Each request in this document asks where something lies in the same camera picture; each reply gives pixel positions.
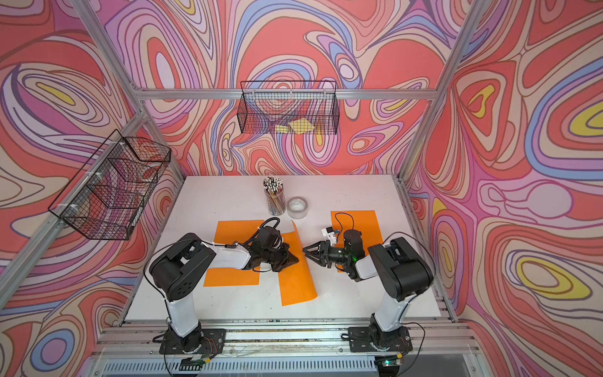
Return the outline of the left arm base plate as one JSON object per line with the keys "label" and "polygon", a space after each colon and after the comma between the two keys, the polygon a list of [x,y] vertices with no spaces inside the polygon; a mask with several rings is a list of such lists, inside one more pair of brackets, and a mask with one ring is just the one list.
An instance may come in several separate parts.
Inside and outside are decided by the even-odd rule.
{"label": "left arm base plate", "polygon": [[161,339],[160,353],[162,355],[217,355],[223,352],[225,336],[225,329],[209,328],[194,330],[189,335],[180,337],[173,328],[169,327]]}

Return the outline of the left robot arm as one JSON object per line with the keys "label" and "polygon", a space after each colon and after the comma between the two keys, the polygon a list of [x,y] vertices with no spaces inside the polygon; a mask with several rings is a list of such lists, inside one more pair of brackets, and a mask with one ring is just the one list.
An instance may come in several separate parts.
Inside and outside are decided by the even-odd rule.
{"label": "left robot arm", "polygon": [[180,340],[201,336],[192,292],[210,269],[251,270],[259,273],[263,263],[279,273],[299,259],[290,251],[278,229],[280,219],[271,217],[245,241],[215,243],[202,240],[193,232],[180,238],[151,262],[153,286],[163,296],[169,330]]}

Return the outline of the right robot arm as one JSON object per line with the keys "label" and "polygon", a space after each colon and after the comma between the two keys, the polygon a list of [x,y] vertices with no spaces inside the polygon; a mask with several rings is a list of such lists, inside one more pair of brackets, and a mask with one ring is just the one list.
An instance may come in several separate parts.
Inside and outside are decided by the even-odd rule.
{"label": "right robot arm", "polygon": [[302,249],[304,256],[322,267],[347,274],[356,282],[378,277],[386,294],[380,307],[372,314],[372,326],[381,334],[390,334],[403,327],[412,302],[433,284],[435,262],[425,259],[409,243],[422,246],[407,232],[397,231],[394,236],[369,248],[364,247],[362,233],[348,229],[343,233],[343,246],[335,246],[335,231],[323,230],[324,240]]}

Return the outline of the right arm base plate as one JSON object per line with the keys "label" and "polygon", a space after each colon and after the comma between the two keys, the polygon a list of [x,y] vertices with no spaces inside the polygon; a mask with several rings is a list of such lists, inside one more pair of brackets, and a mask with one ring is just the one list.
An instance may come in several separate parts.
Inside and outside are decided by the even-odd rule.
{"label": "right arm base plate", "polygon": [[409,331],[400,327],[393,331],[382,331],[377,325],[351,327],[342,338],[350,344],[353,353],[396,352],[403,355],[413,351]]}

